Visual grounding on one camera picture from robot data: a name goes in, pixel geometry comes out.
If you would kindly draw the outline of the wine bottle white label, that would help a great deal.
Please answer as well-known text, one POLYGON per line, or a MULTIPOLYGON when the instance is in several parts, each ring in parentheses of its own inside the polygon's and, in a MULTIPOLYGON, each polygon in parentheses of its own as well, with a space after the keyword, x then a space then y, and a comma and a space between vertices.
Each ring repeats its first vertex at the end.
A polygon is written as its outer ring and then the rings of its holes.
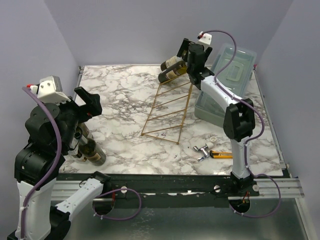
MULTIPOLYGON (((178 56, 172 56, 171 58, 169 58, 168 60, 164 61, 161 65, 160 65, 160 69, 163 72, 164 70, 166 70, 167 68, 171 67, 172 65, 184 60, 184 58, 186 57, 187 52, 184 51, 181 55, 181 57, 178 56)), ((186 64, 182 63, 178 66, 176 66, 173 71, 174 72, 181 72, 184 71, 186 69, 186 64)))

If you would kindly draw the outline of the wine bottle brown label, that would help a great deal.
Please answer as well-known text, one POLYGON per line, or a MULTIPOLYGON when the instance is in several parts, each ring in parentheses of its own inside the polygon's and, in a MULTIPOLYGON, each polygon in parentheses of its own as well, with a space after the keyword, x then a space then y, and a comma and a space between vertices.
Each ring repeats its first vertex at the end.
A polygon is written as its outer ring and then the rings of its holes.
POLYGON ((163 62, 160 65, 160 69, 161 73, 158 75, 160 83, 177 78, 187 72, 187 66, 183 61, 176 62, 171 66, 166 66, 163 62))

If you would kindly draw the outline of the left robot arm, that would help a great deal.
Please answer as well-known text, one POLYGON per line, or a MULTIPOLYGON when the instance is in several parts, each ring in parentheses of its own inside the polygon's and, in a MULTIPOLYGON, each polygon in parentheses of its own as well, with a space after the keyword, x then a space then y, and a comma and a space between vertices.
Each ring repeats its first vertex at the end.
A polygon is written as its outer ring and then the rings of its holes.
POLYGON ((100 96, 82 87, 75 93, 84 101, 77 105, 70 97, 60 103, 43 103, 38 85, 23 90, 36 101, 25 127, 27 145, 17 154, 14 178, 19 191, 19 220, 10 240, 62 240, 73 218, 94 198, 110 194, 111 178, 94 172, 86 183, 65 201, 52 205, 52 191, 65 156, 72 148, 78 124, 102 113, 100 96))

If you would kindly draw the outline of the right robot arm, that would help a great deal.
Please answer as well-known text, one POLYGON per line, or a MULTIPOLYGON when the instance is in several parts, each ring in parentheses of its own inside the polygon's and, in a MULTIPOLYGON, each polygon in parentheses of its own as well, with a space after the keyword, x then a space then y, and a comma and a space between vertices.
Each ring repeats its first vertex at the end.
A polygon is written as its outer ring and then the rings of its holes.
POLYGON ((212 48, 184 38, 177 52, 177 57, 186 63, 186 72, 192 85, 208 94, 224 110, 223 130, 230 139, 233 166, 230 174, 230 191, 241 196, 254 182, 251 176, 247 141, 256 126, 253 102, 239 98, 227 89, 218 79, 217 74, 205 67, 205 62, 212 48))

